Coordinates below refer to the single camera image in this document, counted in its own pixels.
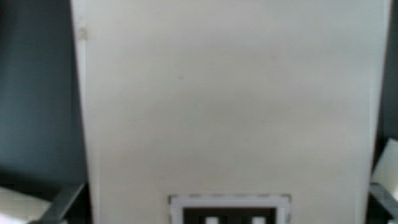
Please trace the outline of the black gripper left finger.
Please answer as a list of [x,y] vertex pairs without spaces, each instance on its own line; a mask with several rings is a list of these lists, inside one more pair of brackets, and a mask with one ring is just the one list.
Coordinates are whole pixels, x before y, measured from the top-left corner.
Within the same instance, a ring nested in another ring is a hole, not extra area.
[[68,185],[34,224],[89,224],[87,184]]

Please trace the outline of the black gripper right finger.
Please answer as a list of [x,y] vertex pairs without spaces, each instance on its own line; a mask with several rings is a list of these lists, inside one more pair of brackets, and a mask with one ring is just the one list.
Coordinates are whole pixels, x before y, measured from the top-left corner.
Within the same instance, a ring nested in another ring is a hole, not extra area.
[[398,224],[398,200],[379,183],[370,185],[368,224]]

